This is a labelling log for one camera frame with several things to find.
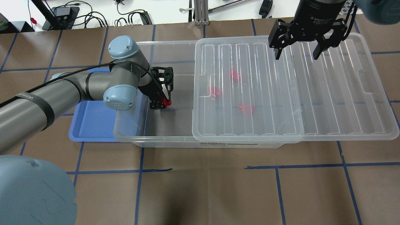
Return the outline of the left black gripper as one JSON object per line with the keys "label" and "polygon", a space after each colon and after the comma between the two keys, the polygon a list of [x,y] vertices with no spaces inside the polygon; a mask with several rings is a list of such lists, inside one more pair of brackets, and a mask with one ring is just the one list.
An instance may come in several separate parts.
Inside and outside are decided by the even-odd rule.
{"label": "left black gripper", "polygon": [[152,67],[140,79],[139,90],[149,98],[149,108],[152,110],[165,109],[162,98],[171,101],[174,89],[174,70],[172,67]]}

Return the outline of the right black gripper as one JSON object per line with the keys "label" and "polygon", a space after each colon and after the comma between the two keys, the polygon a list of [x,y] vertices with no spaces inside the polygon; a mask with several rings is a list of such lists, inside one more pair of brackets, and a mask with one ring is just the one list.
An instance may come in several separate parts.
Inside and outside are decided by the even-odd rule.
{"label": "right black gripper", "polygon": [[268,37],[275,59],[279,60],[283,48],[295,42],[316,40],[314,60],[329,47],[337,47],[345,40],[348,28],[346,20],[337,18],[344,3],[344,0],[301,0],[291,22],[277,19]]}

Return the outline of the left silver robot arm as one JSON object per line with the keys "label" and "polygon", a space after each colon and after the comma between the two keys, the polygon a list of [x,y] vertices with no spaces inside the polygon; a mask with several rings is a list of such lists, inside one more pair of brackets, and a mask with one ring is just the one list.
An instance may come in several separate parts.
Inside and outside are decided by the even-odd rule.
{"label": "left silver robot arm", "polygon": [[1,103],[0,152],[7,155],[82,101],[103,101],[116,111],[130,110],[138,91],[152,110],[171,105],[172,67],[151,67],[138,44],[128,35],[113,39],[108,52],[109,72],[91,72],[94,66],[59,73],[51,80]]}

